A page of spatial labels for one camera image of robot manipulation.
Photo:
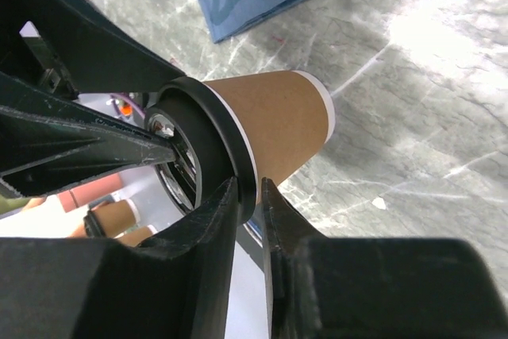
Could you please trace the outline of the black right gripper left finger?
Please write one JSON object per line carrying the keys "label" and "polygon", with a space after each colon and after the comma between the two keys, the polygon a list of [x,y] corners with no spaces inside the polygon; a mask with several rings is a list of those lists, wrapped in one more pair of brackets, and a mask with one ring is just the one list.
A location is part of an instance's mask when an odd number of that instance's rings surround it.
{"label": "black right gripper left finger", "polygon": [[237,180],[129,247],[114,239],[4,238],[4,338],[222,338]]}

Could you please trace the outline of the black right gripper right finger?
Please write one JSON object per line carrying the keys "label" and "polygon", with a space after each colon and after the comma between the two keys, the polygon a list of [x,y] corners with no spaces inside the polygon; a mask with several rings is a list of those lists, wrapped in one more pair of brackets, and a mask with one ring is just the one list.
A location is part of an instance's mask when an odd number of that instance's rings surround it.
{"label": "black right gripper right finger", "polygon": [[262,181],[273,338],[504,338],[483,258],[451,238],[326,237]]}

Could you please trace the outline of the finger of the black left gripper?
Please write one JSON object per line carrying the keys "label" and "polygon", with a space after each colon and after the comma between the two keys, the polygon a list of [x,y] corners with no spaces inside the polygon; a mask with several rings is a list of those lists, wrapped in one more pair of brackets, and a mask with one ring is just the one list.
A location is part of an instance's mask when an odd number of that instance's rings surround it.
{"label": "finger of the black left gripper", "polygon": [[31,84],[44,67],[21,37],[27,22],[48,46],[50,60],[80,92],[156,92],[184,74],[87,0],[1,0],[1,71]]}
{"label": "finger of the black left gripper", "polygon": [[1,194],[61,192],[117,171],[175,159],[169,141],[1,75]]}

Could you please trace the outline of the black plastic cup lid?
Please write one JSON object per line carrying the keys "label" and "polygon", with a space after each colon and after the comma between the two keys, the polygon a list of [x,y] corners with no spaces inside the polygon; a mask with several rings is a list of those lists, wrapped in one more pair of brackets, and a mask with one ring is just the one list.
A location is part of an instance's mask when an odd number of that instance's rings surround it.
{"label": "black plastic cup lid", "polygon": [[239,222],[256,208],[257,176],[244,134],[210,87],[179,77],[162,87],[146,110],[145,128],[166,140],[173,160],[155,166],[167,195],[182,214],[201,206],[227,179],[238,183]]}

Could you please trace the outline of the brown paper coffee cup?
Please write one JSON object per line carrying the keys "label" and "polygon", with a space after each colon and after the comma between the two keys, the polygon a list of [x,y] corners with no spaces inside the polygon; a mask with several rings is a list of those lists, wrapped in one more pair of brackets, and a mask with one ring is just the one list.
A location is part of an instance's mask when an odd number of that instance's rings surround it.
{"label": "brown paper coffee cup", "polygon": [[230,117],[225,135],[246,155],[238,183],[249,206],[260,200],[261,181],[281,184],[330,139],[336,124],[325,85],[305,71],[272,71],[204,82]]}

